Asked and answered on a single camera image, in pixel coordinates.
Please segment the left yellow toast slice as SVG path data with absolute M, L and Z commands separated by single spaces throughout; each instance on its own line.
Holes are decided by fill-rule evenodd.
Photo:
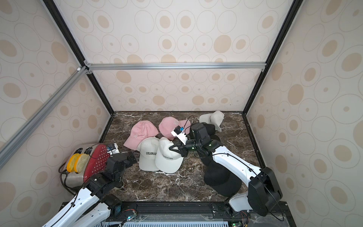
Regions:
M 76 154 L 73 154 L 73 155 L 70 157 L 70 159 L 69 159 L 69 161 L 68 161 L 68 163 L 67 163 L 67 167 L 66 167 L 66 169 L 67 169 L 67 171 L 68 171 L 69 173 L 71 173 L 71 172 L 74 172 L 74 171 L 75 171 L 75 170 L 74 170 L 74 165 L 75 165 L 75 163 L 76 163 L 77 159 L 79 158 L 79 156 L 80 156 L 80 154 L 76 153 Z

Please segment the black right frame post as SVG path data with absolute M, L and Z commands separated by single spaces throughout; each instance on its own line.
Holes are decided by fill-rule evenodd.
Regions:
M 292 5 L 286 15 L 286 18 L 284 19 L 283 21 L 283 24 L 282 24 L 282 27 L 280 28 L 279 30 L 279 33 L 277 35 L 277 38 L 275 39 L 274 43 L 273 43 L 273 46 L 272 46 L 272 49 L 266 59 L 266 66 L 265 68 L 261 71 L 258 79 L 257 79 L 257 82 L 251 92 L 251 95 L 246 103 L 246 106 L 243 110 L 243 115 L 246 116 L 247 113 L 249 112 L 256 96 L 257 96 L 257 93 L 258 91 L 260 90 L 262 84 L 263 84 L 263 81 L 269 71 L 269 69 L 271 68 L 272 66 L 272 63 L 273 61 L 275 60 L 275 57 L 277 56 L 278 54 L 278 51 L 280 50 L 280 47 L 291 27 L 291 25 L 293 24 L 293 21 L 301 7 L 303 3 L 303 0 L 294 0 L 292 2 Z

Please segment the black left frame post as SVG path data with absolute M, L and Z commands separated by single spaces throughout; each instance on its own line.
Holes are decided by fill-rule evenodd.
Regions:
M 76 57 L 77 61 L 80 63 L 81 66 L 86 66 L 86 64 L 85 64 L 86 59 L 85 59 L 82 51 L 80 50 L 75 38 L 73 37 L 71 31 L 69 30 L 65 20 L 63 19 L 60 11 L 58 10 L 56 3 L 54 1 L 49 1 L 49 0 L 43 0 L 42 2 L 44 3 L 45 7 L 48 9 L 51 17 L 55 21 L 58 29 L 60 30 L 63 37 L 65 38 L 67 44 L 69 45 L 69 47 L 70 47 L 72 53 L 74 54 L 74 56 Z M 103 102 L 103 104 L 106 107 L 109 114 L 113 115 L 114 110 L 113 110 L 111 104 L 109 103 L 105 93 L 103 92 L 103 90 L 102 90 L 100 84 L 98 83 L 96 77 L 94 76 L 94 74 L 91 72 L 88 73 L 88 79 L 90 80 L 93 88 L 97 92 L 98 96 L 100 97 L 101 101 Z

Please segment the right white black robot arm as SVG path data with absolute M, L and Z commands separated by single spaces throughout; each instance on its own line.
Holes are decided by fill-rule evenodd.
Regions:
M 190 152 L 196 152 L 201 159 L 211 157 L 248 187 L 246 193 L 236 193 L 225 202 L 227 212 L 252 210 L 260 216 L 271 214 L 283 197 L 272 169 L 261 169 L 238 157 L 221 142 L 211 139 L 202 123 L 193 124 L 191 132 L 194 138 L 188 139 L 184 128 L 177 126 L 171 134 L 179 139 L 179 143 L 169 149 L 182 157 L 187 157 Z

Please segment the pink baseball cap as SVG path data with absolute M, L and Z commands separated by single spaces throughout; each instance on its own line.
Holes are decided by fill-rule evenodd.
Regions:
M 150 121 L 140 121 L 132 127 L 130 135 L 123 145 L 131 150 L 137 150 L 138 145 L 144 139 L 155 137 L 158 134 L 158 129 Z
M 188 135 L 190 133 L 190 126 L 191 122 L 189 120 L 177 120 L 173 117 L 166 117 L 164 118 L 158 126 L 159 131 L 161 134 L 166 137 L 167 139 L 173 141 L 174 136 L 171 132 L 177 127 L 180 126 L 184 128 L 185 134 Z

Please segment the black frame post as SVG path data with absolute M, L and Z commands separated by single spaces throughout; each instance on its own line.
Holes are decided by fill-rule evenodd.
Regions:
M 54 1 L 49 1 L 49 0 L 43 0 L 42 2 L 44 3 L 45 7 L 48 9 L 51 17 L 55 21 L 58 29 L 60 30 L 63 37 L 65 38 L 67 44 L 69 45 L 69 47 L 70 47 L 72 53 L 74 54 L 74 56 L 76 57 L 77 61 L 80 63 L 81 66 L 86 66 L 86 64 L 85 64 L 86 59 L 85 59 L 82 51 L 80 50 L 75 38 L 73 37 L 71 31 L 69 30 L 65 20 L 63 19 L 60 11 L 58 10 L 56 3 Z M 113 110 L 111 104 L 109 103 L 105 93 L 103 92 L 103 90 L 102 90 L 100 84 L 98 83 L 96 77 L 94 76 L 94 74 L 91 72 L 88 73 L 88 79 L 90 80 L 93 88 L 97 92 L 98 96 L 100 97 L 101 101 L 103 102 L 103 104 L 106 107 L 109 114 L 113 115 L 114 110 Z
M 246 116 L 247 113 L 249 112 L 256 96 L 257 96 L 257 93 L 258 91 L 260 90 L 262 84 L 263 84 L 263 81 L 269 71 L 269 69 L 271 68 L 272 66 L 272 63 L 273 61 L 275 60 L 275 57 L 277 56 L 278 54 L 278 51 L 280 50 L 280 47 L 291 27 L 291 25 L 293 24 L 293 21 L 301 7 L 303 3 L 303 0 L 294 0 L 292 2 L 292 5 L 286 15 L 286 18 L 284 19 L 283 21 L 283 24 L 282 24 L 282 27 L 280 28 L 279 30 L 279 33 L 277 35 L 277 38 L 275 39 L 274 43 L 273 43 L 273 46 L 272 46 L 272 49 L 266 59 L 266 66 L 265 68 L 261 71 L 258 79 L 257 79 L 257 82 L 251 92 L 251 95 L 246 103 L 246 106 L 243 110 L 243 115 Z

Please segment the black cap rear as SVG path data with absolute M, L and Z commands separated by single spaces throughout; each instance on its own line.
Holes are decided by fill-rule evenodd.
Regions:
M 205 128 L 207 130 L 208 135 L 215 135 L 216 134 L 215 125 L 205 123 L 204 126 L 205 126 Z

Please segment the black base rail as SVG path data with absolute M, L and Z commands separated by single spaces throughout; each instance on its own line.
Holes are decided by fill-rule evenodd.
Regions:
M 280 202 L 271 214 L 252 210 L 227 212 L 223 202 L 123 202 L 122 212 L 134 209 L 137 216 L 123 223 L 121 215 L 93 227 L 295 227 L 287 203 Z

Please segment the white Colorado cap front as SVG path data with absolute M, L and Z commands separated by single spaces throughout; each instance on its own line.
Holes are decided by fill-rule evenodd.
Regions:
M 169 147 L 173 145 L 174 143 L 166 137 L 162 137 L 159 140 L 155 165 L 160 171 L 167 174 L 177 172 L 183 162 L 183 157 L 179 153 L 169 149 Z

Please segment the black cap with white patch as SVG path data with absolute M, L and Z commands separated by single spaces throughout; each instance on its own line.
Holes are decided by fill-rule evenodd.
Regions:
M 209 141 L 205 139 L 200 143 L 200 149 L 197 151 L 199 158 L 206 166 L 214 162 L 212 155 L 218 147 L 222 146 L 220 138 L 217 135 L 210 135 L 209 138 Z

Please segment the red silver toaster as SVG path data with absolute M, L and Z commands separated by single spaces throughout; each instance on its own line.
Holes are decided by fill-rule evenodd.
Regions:
M 90 156 L 87 166 L 81 173 L 71 172 L 66 169 L 67 163 L 73 154 L 88 154 Z M 110 155 L 107 153 L 107 146 L 103 143 L 82 144 L 75 148 L 71 156 L 65 162 L 60 171 L 61 182 L 67 188 L 80 187 L 93 175 L 104 171 L 107 159 Z

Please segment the small circuit board with led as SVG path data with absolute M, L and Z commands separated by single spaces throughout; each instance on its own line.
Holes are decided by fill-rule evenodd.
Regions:
M 136 216 L 137 216 L 137 212 L 134 209 L 127 209 L 127 210 L 123 211 L 122 215 L 121 215 L 123 223 L 131 221 Z

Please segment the left diagonal aluminium rail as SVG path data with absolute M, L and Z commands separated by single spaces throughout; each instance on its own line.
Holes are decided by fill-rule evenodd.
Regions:
M 12 158 L 24 142 L 46 119 L 53 109 L 62 101 L 66 94 L 73 86 L 86 74 L 87 67 L 79 68 L 66 82 L 35 112 L 29 121 L 27 121 L 11 138 L 5 143 L 1 150 L 1 168 Z

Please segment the white colorado cap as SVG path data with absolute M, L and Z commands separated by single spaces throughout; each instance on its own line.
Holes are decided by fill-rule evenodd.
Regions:
M 144 139 L 137 147 L 140 152 L 139 168 L 143 171 L 158 171 L 155 160 L 159 146 L 159 139 L 149 137 Z
M 174 143 L 166 137 L 162 137 L 159 140 L 155 165 L 160 171 L 167 174 L 177 172 L 183 162 L 183 157 L 179 153 L 169 149 L 169 147 L 173 145 Z

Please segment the yellow toast slice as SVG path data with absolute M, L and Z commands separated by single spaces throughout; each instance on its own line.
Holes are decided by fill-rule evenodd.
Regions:
M 80 154 L 74 163 L 74 171 L 76 173 L 81 173 L 83 169 L 87 166 L 89 159 L 90 156 L 88 154 Z
M 67 163 L 67 167 L 66 167 L 66 169 L 67 169 L 67 171 L 68 171 L 69 173 L 71 173 L 71 172 L 74 172 L 74 171 L 75 171 L 75 170 L 74 170 L 74 165 L 75 165 L 75 163 L 76 163 L 77 159 L 79 158 L 79 156 L 80 156 L 80 154 L 76 153 L 76 154 L 73 154 L 73 155 L 70 157 L 70 159 L 69 159 L 69 161 L 68 161 L 68 163 Z

